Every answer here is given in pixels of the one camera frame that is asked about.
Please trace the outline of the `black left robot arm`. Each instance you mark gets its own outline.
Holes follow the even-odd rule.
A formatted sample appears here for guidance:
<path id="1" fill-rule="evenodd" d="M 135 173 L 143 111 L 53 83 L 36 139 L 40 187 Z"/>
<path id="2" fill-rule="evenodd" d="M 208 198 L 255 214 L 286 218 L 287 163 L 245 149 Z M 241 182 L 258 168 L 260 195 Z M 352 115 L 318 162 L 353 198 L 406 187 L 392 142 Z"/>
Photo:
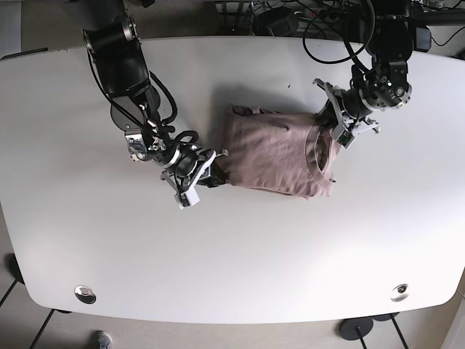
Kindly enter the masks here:
<path id="1" fill-rule="evenodd" d="M 353 63 L 350 88 L 341 89 L 321 79 L 313 81 L 328 98 L 318 118 L 345 148 L 362 132 L 379 132 L 379 123 L 370 117 L 372 113 L 401 108 L 411 98 L 412 87 L 407 79 L 408 59 L 413 53 L 409 7 L 406 1 L 364 1 L 349 11 L 347 27 L 355 18 L 364 24 L 360 38 L 363 50 L 371 56 L 371 68 L 361 63 L 360 52 L 354 51 L 344 38 L 347 58 Z"/>

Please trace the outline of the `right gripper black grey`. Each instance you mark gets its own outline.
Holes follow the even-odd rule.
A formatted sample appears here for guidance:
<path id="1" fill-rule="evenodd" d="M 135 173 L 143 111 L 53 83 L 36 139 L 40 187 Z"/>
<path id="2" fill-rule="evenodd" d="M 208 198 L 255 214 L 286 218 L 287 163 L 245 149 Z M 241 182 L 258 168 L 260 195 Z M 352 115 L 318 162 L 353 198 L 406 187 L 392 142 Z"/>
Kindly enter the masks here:
<path id="1" fill-rule="evenodd" d="M 211 149 L 191 150 L 182 155 L 179 151 L 177 161 L 161 173 L 161 179 L 166 181 L 177 193 L 183 193 L 197 185 L 217 188 L 227 183 L 227 176 L 221 170 L 216 160 L 228 156 L 228 150 L 221 149 L 219 153 Z"/>

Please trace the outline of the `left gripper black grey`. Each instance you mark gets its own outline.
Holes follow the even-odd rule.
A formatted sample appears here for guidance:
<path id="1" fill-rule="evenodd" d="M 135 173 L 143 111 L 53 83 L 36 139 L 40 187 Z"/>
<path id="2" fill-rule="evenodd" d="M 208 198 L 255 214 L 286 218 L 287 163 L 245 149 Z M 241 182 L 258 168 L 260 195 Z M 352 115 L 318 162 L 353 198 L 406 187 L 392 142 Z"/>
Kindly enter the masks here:
<path id="1" fill-rule="evenodd" d="M 373 111 L 365 106 L 357 89 L 341 89 L 321 79 L 315 79 L 313 84 L 321 88 L 327 97 L 321 111 L 315 114 L 315 120 L 319 126 L 331 131 L 333 140 L 345 130 L 355 138 L 367 131 L 380 132 L 379 123 L 369 117 Z"/>

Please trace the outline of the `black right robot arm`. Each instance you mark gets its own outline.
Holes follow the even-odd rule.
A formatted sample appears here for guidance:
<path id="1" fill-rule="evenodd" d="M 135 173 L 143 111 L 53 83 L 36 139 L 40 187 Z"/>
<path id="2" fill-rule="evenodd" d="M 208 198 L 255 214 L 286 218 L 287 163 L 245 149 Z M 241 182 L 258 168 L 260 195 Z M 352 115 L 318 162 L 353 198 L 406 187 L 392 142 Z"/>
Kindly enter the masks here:
<path id="1" fill-rule="evenodd" d="M 199 135 L 176 135 L 178 109 L 173 96 L 145 62 L 136 25 L 122 1 L 64 1 L 63 10 L 82 29 L 94 80 L 110 103 L 113 123 L 126 138 L 134 161 L 162 168 L 182 204 L 197 185 L 226 183 L 216 163 L 218 153 L 205 149 Z"/>

